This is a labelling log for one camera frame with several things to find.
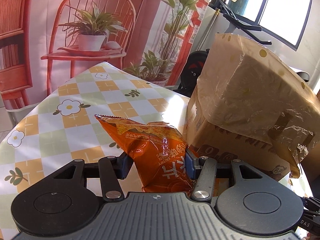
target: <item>silver screw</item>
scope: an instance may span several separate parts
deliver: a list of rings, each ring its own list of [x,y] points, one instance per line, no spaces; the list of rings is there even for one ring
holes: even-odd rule
[[[116,190],[111,190],[106,193],[107,198],[116,199],[121,197],[121,193]]]
[[[207,198],[209,197],[209,193],[204,190],[198,190],[193,193],[196,198]]]

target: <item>chair seat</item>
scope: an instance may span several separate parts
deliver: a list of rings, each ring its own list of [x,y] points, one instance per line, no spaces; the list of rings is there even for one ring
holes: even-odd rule
[[[105,61],[112,58],[120,58],[127,55],[126,52],[119,53],[119,54],[112,54],[108,56],[99,56],[99,57],[84,57],[84,56],[73,56],[71,53],[67,51],[61,52],[54,52],[50,54],[46,54],[41,57],[41,59],[51,59],[51,60],[67,60],[67,61],[75,61],[75,60],[82,60],[82,61]]]

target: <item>panda logo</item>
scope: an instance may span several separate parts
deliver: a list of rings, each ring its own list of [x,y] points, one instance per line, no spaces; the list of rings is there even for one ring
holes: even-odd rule
[[[273,170],[272,173],[273,174],[281,174],[282,172],[284,172],[287,168],[281,165],[277,165]]]

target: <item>red tray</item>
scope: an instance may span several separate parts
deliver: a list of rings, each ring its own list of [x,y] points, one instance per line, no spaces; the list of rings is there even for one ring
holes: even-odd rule
[[[68,46],[68,47],[60,47],[58,49],[65,50],[69,53],[71,53],[74,56],[84,56],[84,57],[101,57],[101,56],[109,56],[113,54],[120,54],[122,51],[121,49],[100,49],[98,51],[89,51],[89,50],[79,50],[79,47],[77,45],[75,46]]]

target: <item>window frame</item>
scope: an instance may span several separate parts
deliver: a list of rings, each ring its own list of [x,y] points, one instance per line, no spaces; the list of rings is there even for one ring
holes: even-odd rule
[[[274,38],[276,38],[277,40],[283,42],[284,44],[286,44],[287,46],[289,46],[291,49],[297,51],[299,45],[300,45],[300,42],[301,42],[301,39],[302,39],[302,36],[304,34],[304,31],[305,31],[305,28],[307,26],[307,22],[308,22],[308,19],[309,19],[309,15],[310,15],[310,10],[311,10],[311,5],[312,5],[312,1],[313,0],[310,0],[309,2],[309,7],[308,7],[308,11],[307,11],[307,14],[306,14],[306,18],[304,20],[304,24],[302,26],[302,29],[301,29],[301,32],[300,32],[300,35],[299,35],[299,38],[297,40],[297,43],[296,45],[290,43],[289,41],[285,40],[284,38],[282,38],[281,36],[279,36],[278,34],[268,30],[267,28],[264,28],[263,26],[262,27],[262,31],[268,33],[269,35],[273,36]],[[239,14],[236,14],[237,18],[240,20],[240,21],[243,21],[245,23],[248,23],[250,25],[257,25],[257,26],[260,26],[260,20],[262,18],[262,15],[263,15],[263,12],[266,8],[266,5],[268,3],[268,0],[262,0],[262,4],[260,6],[260,10],[257,14],[257,17],[256,17],[256,20],[255,21],[252,21],[252,20],[249,20],[248,18],[245,18]]]

